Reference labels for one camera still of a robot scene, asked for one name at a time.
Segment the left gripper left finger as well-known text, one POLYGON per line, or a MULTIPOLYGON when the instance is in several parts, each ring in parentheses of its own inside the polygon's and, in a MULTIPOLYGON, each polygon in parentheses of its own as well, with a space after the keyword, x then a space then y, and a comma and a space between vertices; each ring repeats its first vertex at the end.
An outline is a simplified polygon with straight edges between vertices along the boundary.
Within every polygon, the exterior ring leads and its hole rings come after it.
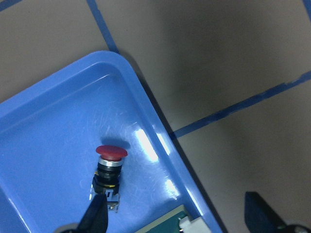
POLYGON ((90 203, 78 227, 78 233, 105 233, 108 227, 108 207, 105 194, 97 194, 90 203))

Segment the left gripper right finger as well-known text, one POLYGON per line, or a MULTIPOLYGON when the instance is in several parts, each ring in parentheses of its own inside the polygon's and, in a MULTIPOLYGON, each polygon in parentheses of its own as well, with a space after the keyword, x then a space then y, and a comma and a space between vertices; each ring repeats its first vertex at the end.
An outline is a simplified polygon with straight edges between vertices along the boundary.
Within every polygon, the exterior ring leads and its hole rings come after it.
POLYGON ((244 196, 244 221, 251 233, 280 233, 287 224, 257 192, 244 196))

